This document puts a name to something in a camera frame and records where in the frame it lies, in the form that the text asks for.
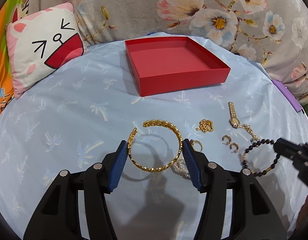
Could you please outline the grey floral blanket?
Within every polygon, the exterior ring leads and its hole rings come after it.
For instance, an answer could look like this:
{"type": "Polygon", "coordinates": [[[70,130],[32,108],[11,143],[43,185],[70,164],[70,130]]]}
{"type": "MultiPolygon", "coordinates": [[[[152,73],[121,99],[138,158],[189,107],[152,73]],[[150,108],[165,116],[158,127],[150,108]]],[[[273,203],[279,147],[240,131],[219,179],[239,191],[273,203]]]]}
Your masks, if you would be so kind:
{"type": "Polygon", "coordinates": [[[308,104],[308,9],[302,0],[23,0],[29,14],[74,5],[86,44],[154,32],[195,35],[262,64],[308,104]]]}

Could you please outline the gold hoop earring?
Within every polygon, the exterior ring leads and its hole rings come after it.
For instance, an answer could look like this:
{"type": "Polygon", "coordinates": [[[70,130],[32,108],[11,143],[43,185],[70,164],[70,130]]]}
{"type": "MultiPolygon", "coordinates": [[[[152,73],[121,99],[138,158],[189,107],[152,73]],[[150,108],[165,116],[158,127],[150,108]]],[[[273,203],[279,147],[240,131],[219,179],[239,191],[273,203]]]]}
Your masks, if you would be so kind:
{"type": "Polygon", "coordinates": [[[231,144],[231,142],[232,142],[232,139],[231,139],[231,137],[229,136],[229,135],[224,135],[223,137],[222,137],[222,144],[224,144],[224,145],[230,145],[231,144]]]}
{"type": "Polygon", "coordinates": [[[236,142],[233,142],[229,145],[232,153],[237,153],[239,151],[239,145],[236,142]]]}

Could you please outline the cat face pillow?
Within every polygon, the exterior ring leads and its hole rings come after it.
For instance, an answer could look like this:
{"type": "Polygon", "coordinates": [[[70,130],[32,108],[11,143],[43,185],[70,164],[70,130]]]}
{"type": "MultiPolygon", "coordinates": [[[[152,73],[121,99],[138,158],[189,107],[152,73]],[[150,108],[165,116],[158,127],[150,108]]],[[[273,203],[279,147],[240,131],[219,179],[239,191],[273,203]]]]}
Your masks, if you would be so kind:
{"type": "Polygon", "coordinates": [[[6,27],[15,98],[84,54],[72,3],[33,13],[6,27]]]}

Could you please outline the colourful cartoon bedsheet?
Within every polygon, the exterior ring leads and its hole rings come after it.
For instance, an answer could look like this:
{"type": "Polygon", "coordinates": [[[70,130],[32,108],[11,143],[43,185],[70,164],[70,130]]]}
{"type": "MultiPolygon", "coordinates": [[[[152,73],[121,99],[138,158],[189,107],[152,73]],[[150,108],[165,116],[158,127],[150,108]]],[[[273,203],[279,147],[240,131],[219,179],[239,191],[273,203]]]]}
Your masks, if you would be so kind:
{"type": "Polygon", "coordinates": [[[14,98],[6,26],[28,15],[29,0],[6,0],[0,9],[0,114],[14,98]]]}

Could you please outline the red square tray box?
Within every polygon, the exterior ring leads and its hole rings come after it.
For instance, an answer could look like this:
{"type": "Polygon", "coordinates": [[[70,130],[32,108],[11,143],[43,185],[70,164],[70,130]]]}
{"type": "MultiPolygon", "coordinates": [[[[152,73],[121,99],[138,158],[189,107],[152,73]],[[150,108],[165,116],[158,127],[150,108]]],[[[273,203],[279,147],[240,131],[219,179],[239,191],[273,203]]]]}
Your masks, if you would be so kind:
{"type": "Polygon", "coordinates": [[[140,96],[218,85],[230,72],[226,63],[189,37],[127,40],[125,48],[140,96]]]}

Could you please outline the purple mat edge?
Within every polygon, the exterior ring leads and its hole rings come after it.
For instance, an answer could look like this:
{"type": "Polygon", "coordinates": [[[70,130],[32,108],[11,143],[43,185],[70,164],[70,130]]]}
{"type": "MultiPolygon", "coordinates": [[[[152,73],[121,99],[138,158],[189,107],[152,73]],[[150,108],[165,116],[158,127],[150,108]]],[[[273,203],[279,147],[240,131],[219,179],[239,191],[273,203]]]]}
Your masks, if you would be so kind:
{"type": "Polygon", "coordinates": [[[288,90],[288,88],[278,80],[272,80],[272,83],[277,87],[277,89],[285,96],[285,98],[289,101],[294,110],[298,113],[303,111],[298,100],[296,100],[295,96],[288,90]]]}

